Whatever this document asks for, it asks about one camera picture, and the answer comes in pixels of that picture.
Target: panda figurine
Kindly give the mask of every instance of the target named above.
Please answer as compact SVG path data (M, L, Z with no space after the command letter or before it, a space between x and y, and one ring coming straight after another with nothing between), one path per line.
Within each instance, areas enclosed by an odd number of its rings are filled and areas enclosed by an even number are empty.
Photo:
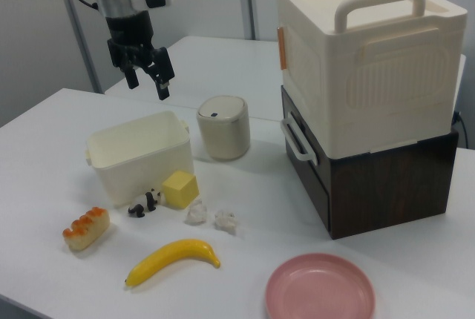
M144 217L145 214L143 213L145 211L145 208L148 209L148 211L153 211L155 210L155 204L158 204L161 199L160 192L157 193L157 196L154 197L152 192L155 191L152 189L151 191L148 191L145 194L141 194L138 197L134 199L132 204L128 207L128 213L129 214L136 214L137 217Z

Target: background table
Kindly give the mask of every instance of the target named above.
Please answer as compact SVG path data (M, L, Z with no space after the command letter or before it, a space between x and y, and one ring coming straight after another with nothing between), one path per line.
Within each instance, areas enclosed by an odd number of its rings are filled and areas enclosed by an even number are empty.
M244 98L249 115L281 120L282 72L277 42L185 37L168 49L175 77L170 97L160 101L151 78L137 70L139 86L130 90L125 79L105 92L144 102L198 109L217 95Z
M111 207L87 166L94 131L158 111L189 124L209 221L160 206L136 219ZM459 149L447 213L333 241L287 159L278 122L251 119L252 145L232 162L204 151L195 110L63 90L0 128L0 296L51 318L266 318L266 282L282 262L326 252L347 258L376 291L375 318L471 318L475 312L475 152ZM91 206L111 227L73 254L61 233ZM237 234L218 231L228 209ZM132 290L130 269L180 238L208 241L222 267L184 260Z

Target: banana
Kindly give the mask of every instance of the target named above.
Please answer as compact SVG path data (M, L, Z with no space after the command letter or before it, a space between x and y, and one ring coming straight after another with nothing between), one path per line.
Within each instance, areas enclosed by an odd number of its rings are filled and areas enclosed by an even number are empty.
M128 274L125 284L127 286L141 284L170 263L189 257L207 260L217 269L221 266L208 243L197 239L178 240L163 246L142 260Z

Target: cable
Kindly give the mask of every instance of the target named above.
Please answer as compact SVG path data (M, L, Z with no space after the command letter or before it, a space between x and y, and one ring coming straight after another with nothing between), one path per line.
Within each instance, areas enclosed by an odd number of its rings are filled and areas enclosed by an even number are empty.
M463 122L463 119L460 116L460 112L454 111L453 116L452 116L452 125L455 125L458 121L462 123L463 133L465 136L465 147L468 149L468 135L467 135L467 129L465 128L465 123Z
M465 134L465 147L468 149L468 136L467 136L467 129L465 128L465 123L463 122L463 119L460 115L458 119L462 123L463 133Z
M79 0L79 2L82 2L84 5L86 5L87 7L90 7L91 9L95 9L95 10L98 10L99 8L97 7L97 3L94 2L93 4L89 4L87 1L85 0Z

